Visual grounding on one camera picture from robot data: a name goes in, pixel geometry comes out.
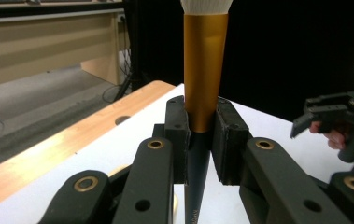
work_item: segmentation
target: gold cone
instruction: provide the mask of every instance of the gold cone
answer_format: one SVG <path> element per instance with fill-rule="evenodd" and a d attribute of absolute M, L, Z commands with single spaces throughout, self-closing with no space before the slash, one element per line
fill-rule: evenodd
<path fill-rule="evenodd" d="M 212 129 L 228 19 L 228 14 L 184 15 L 185 110 L 193 132 Z"/>

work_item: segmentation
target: floor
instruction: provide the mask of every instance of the floor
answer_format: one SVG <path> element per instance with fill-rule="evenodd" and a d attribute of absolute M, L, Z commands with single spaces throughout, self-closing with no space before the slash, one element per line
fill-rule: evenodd
<path fill-rule="evenodd" d="M 122 77 L 128 61 L 120 52 Z M 112 104 L 118 91 L 79 64 L 0 84 L 0 162 Z"/>

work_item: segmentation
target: white tabletop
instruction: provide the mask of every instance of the white tabletop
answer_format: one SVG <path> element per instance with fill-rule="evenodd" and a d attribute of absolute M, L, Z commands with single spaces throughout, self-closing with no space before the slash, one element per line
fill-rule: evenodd
<path fill-rule="evenodd" d="M 183 95 L 183 92 L 184 86 L 180 84 L 47 174 L 1 202 L 0 223 L 37 223 L 54 194 L 70 176 L 85 170 L 98 170 L 109 174 L 121 165 L 131 164 L 140 142 L 151 137 L 153 125 L 164 123 L 167 100 Z M 334 172 L 350 170 L 351 164 L 340 161 L 337 158 L 337 150 L 330 149 L 326 138 L 321 134 L 305 131 L 296 138 L 290 139 L 291 122 L 243 105 L 234 103 L 234 107 L 254 137 L 266 137 L 277 141 L 308 175 L 328 182 Z M 184 223 L 183 186 L 175 185 L 174 189 L 178 199 L 175 222 Z M 238 190 L 238 186 L 221 185 L 211 159 L 199 223 L 249 223 Z"/>

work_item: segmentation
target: white table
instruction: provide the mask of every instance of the white table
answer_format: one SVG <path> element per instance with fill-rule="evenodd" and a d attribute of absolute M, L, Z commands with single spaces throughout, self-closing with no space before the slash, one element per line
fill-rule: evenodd
<path fill-rule="evenodd" d="M 183 95 L 183 84 L 112 129 L 74 156 L 41 176 L 30 185 L 0 203 L 0 223 L 32 224 L 43 216 L 56 191 L 71 175 L 84 170 L 109 174 L 124 164 L 131 164 L 141 141 L 151 137 L 153 124 L 164 123 L 166 101 Z M 290 139 L 291 122 L 234 103 L 254 137 L 277 141 L 309 174 L 328 182 L 332 173 L 347 171 L 351 164 L 337 158 L 337 150 L 328 148 L 326 138 L 308 131 Z M 222 186 L 212 159 L 205 185 L 199 223 L 249 223 L 238 194 L 239 187 Z M 178 199 L 176 223 L 184 223 L 183 186 L 175 185 Z"/>

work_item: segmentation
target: human hand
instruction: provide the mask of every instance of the human hand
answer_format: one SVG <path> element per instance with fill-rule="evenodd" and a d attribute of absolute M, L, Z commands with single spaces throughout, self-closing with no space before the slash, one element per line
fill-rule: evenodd
<path fill-rule="evenodd" d="M 320 121 L 313 121 L 311 122 L 309 131 L 311 133 L 318 133 L 320 126 Z M 346 148 L 346 140 L 348 139 L 350 127 L 351 126 L 347 123 L 340 123 L 336 125 L 335 128 L 332 129 L 329 133 L 325 133 L 324 136 L 328 138 L 328 146 L 333 149 Z"/>

